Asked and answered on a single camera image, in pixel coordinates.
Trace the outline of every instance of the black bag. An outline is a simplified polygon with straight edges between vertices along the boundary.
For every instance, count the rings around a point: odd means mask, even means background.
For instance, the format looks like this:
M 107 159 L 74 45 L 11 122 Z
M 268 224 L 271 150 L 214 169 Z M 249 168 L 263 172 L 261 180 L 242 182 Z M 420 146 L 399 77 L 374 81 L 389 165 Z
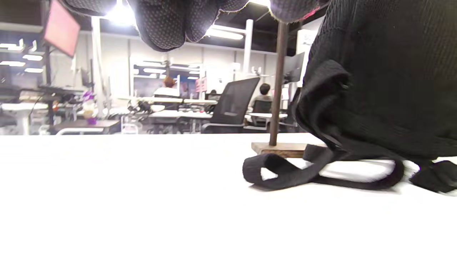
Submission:
M 333 0 L 309 55 L 295 119 L 327 144 L 309 145 L 299 169 L 277 155 L 245 160 L 248 182 L 283 189 L 309 182 L 385 189 L 410 181 L 434 192 L 457 189 L 457 1 Z M 385 178 L 354 182 L 319 175 L 333 161 L 389 159 Z M 278 175 L 263 180 L 262 167 Z

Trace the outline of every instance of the pink screen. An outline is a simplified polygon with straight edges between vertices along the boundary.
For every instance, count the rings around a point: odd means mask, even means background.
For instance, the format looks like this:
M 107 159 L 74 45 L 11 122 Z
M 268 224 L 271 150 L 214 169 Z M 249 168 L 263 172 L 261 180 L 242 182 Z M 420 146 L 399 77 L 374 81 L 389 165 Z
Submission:
M 74 56 L 81 26 L 59 3 L 51 2 L 44 40 L 70 57 Z

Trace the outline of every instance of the wooden stand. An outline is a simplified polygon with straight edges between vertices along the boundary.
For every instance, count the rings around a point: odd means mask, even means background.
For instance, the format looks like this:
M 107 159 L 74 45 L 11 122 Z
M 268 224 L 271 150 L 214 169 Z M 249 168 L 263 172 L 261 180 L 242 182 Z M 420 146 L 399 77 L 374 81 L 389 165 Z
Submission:
M 281 91 L 284 82 L 284 59 L 287 51 L 287 35 L 288 25 L 284 22 L 279 22 L 278 25 L 278 40 L 276 52 L 278 53 L 276 76 L 275 76 L 275 95 L 273 97 L 273 105 L 271 108 L 270 122 L 270 142 L 251 144 L 252 150 L 258 155 L 260 154 L 277 154 L 283 158 L 302 158 L 306 144 L 294 143 L 279 143 L 277 144 L 278 124 L 279 124 L 279 109 L 281 105 Z

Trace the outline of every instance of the dotted black fabric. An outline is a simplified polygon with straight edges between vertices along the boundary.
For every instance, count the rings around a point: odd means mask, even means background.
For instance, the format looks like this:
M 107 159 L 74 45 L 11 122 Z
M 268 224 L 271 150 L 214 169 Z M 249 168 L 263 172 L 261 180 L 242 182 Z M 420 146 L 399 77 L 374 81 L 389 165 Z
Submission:
M 116 0 L 62 0 L 72 11 L 104 16 Z M 302 19 L 328 0 L 272 0 L 271 13 L 285 22 Z M 188 41 L 197 42 L 221 11 L 239 11 L 248 0 L 128 0 L 145 43 L 166 52 Z

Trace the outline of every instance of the person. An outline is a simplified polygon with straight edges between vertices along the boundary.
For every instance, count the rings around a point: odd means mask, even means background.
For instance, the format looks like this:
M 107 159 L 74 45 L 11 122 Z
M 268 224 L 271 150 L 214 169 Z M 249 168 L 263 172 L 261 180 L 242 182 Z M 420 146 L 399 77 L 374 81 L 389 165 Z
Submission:
M 179 97 L 180 93 L 177 88 L 174 88 L 176 82 L 169 76 L 165 77 L 164 79 L 164 87 L 158 88 L 154 95 L 161 95 L 161 96 L 175 96 Z
M 260 86 L 260 95 L 254 97 L 254 99 L 251 101 L 251 104 L 250 104 L 250 107 L 254 107 L 254 103 L 255 101 L 259 100 L 259 101 L 266 101 L 266 102 L 272 102 L 273 99 L 271 98 L 271 96 L 268 96 L 268 92 L 270 91 L 270 85 L 267 84 L 267 83 L 263 83 L 261 86 Z

